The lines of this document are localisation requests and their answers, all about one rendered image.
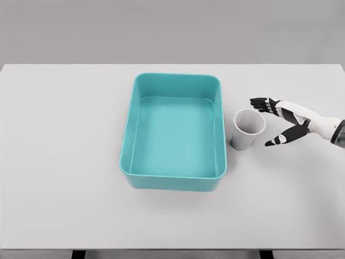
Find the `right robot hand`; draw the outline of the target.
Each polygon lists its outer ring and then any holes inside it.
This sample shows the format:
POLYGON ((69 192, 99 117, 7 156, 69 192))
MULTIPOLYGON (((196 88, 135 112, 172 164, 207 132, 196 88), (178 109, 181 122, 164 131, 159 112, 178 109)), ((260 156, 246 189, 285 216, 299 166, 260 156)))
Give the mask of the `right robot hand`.
POLYGON ((250 104, 259 112, 272 113, 294 124, 274 139, 267 141, 266 147, 287 144, 304 137, 311 132, 309 124, 316 117, 312 110, 284 100, 259 97, 251 98, 250 104))

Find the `white paper cup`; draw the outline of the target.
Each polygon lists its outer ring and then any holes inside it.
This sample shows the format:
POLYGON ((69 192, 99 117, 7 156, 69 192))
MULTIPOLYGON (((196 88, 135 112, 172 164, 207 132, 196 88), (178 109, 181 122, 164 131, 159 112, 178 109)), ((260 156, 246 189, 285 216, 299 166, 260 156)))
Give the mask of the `white paper cup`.
POLYGON ((233 118, 231 146, 237 151, 247 150, 266 128, 266 120, 258 111, 243 109, 233 118))

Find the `teal plastic basket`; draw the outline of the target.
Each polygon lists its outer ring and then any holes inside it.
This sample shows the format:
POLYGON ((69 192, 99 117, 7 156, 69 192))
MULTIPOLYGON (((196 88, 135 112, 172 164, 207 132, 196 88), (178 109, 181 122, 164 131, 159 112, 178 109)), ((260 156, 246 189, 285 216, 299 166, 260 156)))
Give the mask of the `teal plastic basket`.
POLYGON ((119 166, 134 188, 215 190, 227 170, 219 79, 207 74, 139 74, 119 166))

